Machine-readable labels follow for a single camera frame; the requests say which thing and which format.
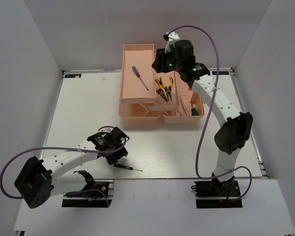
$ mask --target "toolbox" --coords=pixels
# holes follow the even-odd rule
[[[153,44],[131,44],[123,47],[122,78],[120,86],[119,116],[126,125],[141,124],[196,124],[204,115],[203,101],[178,73],[156,73],[151,67],[154,62]],[[140,73],[144,84],[135,75],[132,67]],[[173,79],[172,100],[165,101],[160,94],[155,79],[162,78],[166,87]],[[192,116],[191,108],[198,116]]]

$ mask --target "white robotic arm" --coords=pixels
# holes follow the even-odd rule
[[[71,191],[92,189],[94,180],[86,171],[74,168],[104,156],[108,163],[114,164],[128,152],[124,147],[129,137],[118,127],[110,132],[98,132],[89,136],[75,148],[38,160],[35,156],[28,159],[15,180],[15,187],[30,208],[36,208],[48,200],[50,196],[65,194]],[[70,179],[63,174],[72,172]]]
[[[195,80],[192,86],[192,90],[199,94],[203,101],[210,105],[213,95],[213,90],[215,89],[213,77],[211,75],[203,75],[199,80]],[[227,123],[228,118],[236,118],[240,115],[240,111],[233,106],[233,104],[226,98],[224,93],[216,88],[216,94],[214,99],[214,104],[212,112],[217,118],[217,121],[220,126]],[[240,149],[233,151],[231,154],[227,154],[219,149],[217,163],[215,170],[213,171],[214,175],[223,174],[229,170],[235,168],[236,160]],[[225,182],[233,177],[233,173],[218,177],[217,179],[220,182]]]
[[[249,139],[252,125],[251,114],[243,114],[229,102],[220,89],[215,88],[210,71],[205,65],[195,62],[193,46],[189,40],[180,40],[174,31],[166,34],[164,38],[168,43],[164,49],[157,49],[152,67],[157,73],[173,70],[178,72],[181,79],[208,105],[211,104],[213,92],[216,89],[212,112],[221,128],[214,137],[219,153],[212,176],[219,176],[233,170],[240,149]],[[232,183],[234,174],[231,172],[218,177],[217,180],[217,185],[222,187],[225,183]]]

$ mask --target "white wall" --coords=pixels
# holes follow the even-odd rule
[[[22,0],[0,0],[0,171],[15,154],[42,145],[61,71]],[[26,158],[12,163],[4,178],[14,180]],[[10,235],[19,200],[0,192],[0,236]]]
[[[236,68],[265,167],[295,226],[295,0],[273,0]]]
[[[124,44],[154,43],[192,24],[215,39],[222,67],[236,66],[271,0],[25,0],[62,70],[121,69]],[[195,55],[215,67],[210,41],[195,29],[179,30]]]

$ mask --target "white tabletop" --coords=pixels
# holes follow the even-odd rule
[[[120,159],[139,171],[109,166],[101,157],[75,170],[86,170],[94,178],[196,178],[195,154],[205,122],[198,125],[124,126],[118,116],[121,72],[83,73],[81,78],[65,78],[53,117],[46,146],[74,147],[95,134],[103,125],[118,126],[129,137],[127,157]],[[239,108],[233,82],[229,75],[220,76],[219,85],[228,99]],[[218,148],[214,135],[219,125],[211,116],[200,153],[199,172],[210,176],[215,168]],[[47,150],[43,158],[61,151]],[[237,159],[237,166],[247,166],[254,177],[260,177],[258,156],[251,140],[246,142]],[[236,177],[247,177],[245,170]]]
[[[241,192],[248,185],[240,179]],[[276,180],[254,180],[243,208],[197,209],[191,179],[118,179],[109,208],[36,209],[21,201],[14,230],[25,236],[283,236],[295,234]]]

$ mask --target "yellow-handled pliers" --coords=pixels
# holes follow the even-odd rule
[[[169,101],[169,99],[171,99],[171,101],[172,101],[172,87],[174,85],[174,81],[173,81],[172,76],[170,76],[169,79],[171,80],[171,84],[169,85],[169,87],[166,87],[166,85],[163,83],[162,77],[159,78],[159,83],[166,91],[167,100]]]
[[[158,79],[155,79],[155,82],[158,84],[159,89],[156,89],[156,92],[161,95],[161,97],[168,102],[168,99],[166,98],[166,95],[162,89],[161,83]]]

